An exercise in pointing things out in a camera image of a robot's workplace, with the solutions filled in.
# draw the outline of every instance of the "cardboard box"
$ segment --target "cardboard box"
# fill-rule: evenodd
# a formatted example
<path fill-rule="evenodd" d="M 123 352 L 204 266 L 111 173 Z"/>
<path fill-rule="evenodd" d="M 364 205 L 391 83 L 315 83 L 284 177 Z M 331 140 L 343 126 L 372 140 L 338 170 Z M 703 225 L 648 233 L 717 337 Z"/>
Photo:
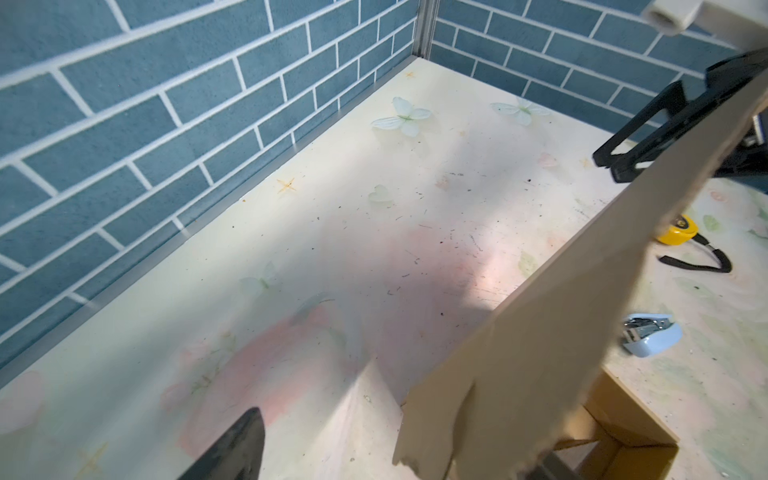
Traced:
<path fill-rule="evenodd" d="M 565 420 L 557 456 L 584 480 L 663 480 L 679 439 L 619 379 L 602 370 Z"/>
<path fill-rule="evenodd" d="M 667 147 L 411 388 L 393 463 L 422 480 L 444 480 L 449 471 L 461 480 L 501 480 L 533 466 L 601 373 L 648 244 L 690 204 L 743 139 L 752 116 L 766 108 L 768 71 Z M 651 478 L 648 470 L 639 473 L 641 465 L 656 465 L 656 478 L 663 478 L 676 452 L 673 437 L 643 420 L 641 407 L 624 401 L 622 410 L 626 396 L 604 400 L 605 391 L 622 389 L 598 380 L 603 384 L 584 405 L 602 430 L 576 413 L 584 423 L 573 425 L 585 429 L 573 430 L 578 435 L 570 440 L 585 441 L 588 432 L 600 437 L 608 464 L 602 478 Z M 599 466 L 597 459 L 593 465 Z"/>

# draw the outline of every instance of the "wall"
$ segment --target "wall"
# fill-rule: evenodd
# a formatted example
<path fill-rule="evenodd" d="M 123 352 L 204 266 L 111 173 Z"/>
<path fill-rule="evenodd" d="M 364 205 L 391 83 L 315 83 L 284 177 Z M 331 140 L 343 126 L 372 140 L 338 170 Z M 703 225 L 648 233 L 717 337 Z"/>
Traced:
<path fill-rule="evenodd" d="M 441 0 L 430 60 L 615 133 L 672 81 L 695 98 L 704 70 L 737 53 L 695 27 L 657 33 L 640 17 L 647 3 Z"/>
<path fill-rule="evenodd" d="M 0 366 L 410 55 L 418 0 L 8 0 Z"/>

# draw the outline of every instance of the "yellow tape measure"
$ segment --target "yellow tape measure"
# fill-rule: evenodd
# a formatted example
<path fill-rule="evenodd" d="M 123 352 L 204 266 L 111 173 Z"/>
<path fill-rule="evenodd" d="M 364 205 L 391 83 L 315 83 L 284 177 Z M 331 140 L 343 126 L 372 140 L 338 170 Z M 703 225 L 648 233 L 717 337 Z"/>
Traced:
<path fill-rule="evenodd" d="M 694 238 L 697 233 L 699 233 L 699 227 L 694 221 L 686 215 L 680 215 L 674 219 L 663 235 L 656 237 L 656 240 L 666 245 L 682 245 Z"/>
<path fill-rule="evenodd" d="M 728 273 L 733 269 L 733 265 L 728 256 L 722 250 L 712 247 L 710 241 L 699 233 L 699 227 L 694 221 L 685 215 L 680 215 L 678 218 L 674 219 L 672 224 L 667 228 L 667 231 L 656 237 L 656 240 L 659 240 L 666 245 L 682 245 L 688 240 L 693 240 L 694 242 L 705 246 L 720 263 L 719 266 L 692 265 L 691 263 L 666 255 L 659 257 L 660 262 L 669 266 L 676 266 L 677 268 L 685 270 L 704 270 L 720 273 Z"/>

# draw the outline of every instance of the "floral table surface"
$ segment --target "floral table surface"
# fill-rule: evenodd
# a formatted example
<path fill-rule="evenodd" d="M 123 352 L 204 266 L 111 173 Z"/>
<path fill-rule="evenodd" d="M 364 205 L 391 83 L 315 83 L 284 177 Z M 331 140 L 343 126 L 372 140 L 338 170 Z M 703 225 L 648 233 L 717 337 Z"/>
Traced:
<path fill-rule="evenodd" d="M 0 390 L 0 477 L 176 478 L 259 406 L 260 478 L 413 479 L 399 403 L 622 190 L 609 136 L 414 61 Z M 766 471 L 766 212 L 712 180 L 691 214 L 733 272 L 650 254 L 633 308 L 684 337 L 607 360 L 677 480 Z"/>

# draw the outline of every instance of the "black plastic object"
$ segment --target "black plastic object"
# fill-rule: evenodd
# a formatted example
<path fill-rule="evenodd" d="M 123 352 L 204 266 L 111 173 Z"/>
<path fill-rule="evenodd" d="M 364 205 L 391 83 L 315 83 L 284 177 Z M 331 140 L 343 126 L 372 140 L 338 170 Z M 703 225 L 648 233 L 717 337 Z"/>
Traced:
<path fill-rule="evenodd" d="M 611 169 L 617 183 L 631 182 L 643 172 L 639 163 L 650 162 L 678 138 L 686 134 L 715 108 L 720 106 L 744 85 L 768 68 L 768 48 L 728 58 L 707 69 L 707 89 L 698 98 L 688 101 L 683 84 L 675 81 L 630 119 L 613 137 L 598 148 L 592 157 L 599 167 Z M 654 133 L 626 153 L 613 154 L 621 142 L 641 128 L 645 122 L 661 111 L 669 120 Z M 759 121 L 744 137 L 739 146 L 723 160 L 715 177 L 750 177 L 768 174 L 768 114 L 758 115 Z"/>
<path fill-rule="evenodd" d="M 728 256 L 722 250 L 712 247 L 710 241 L 707 240 L 704 235 L 697 233 L 694 235 L 694 241 L 709 248 L 715 258 L 717 258 L 717 261 L 720 262 L 720 266 L 693 265 L 692 263 L 684 262 L 677 258 L 667 257 L 666 255 L 659 257 L 659 261 L 669 266 L 676 266 L 677 268 L 682 268 L 684 270 L 702 270 L 705 272 L 719 273 L 729 273 L 733 270 L 733 265 L 731 265 Z"/>
<path fill-rule="evenodd" d="M 257 480 L 265 435 L 261 411 L 248 409 L 179 480 Z"/>

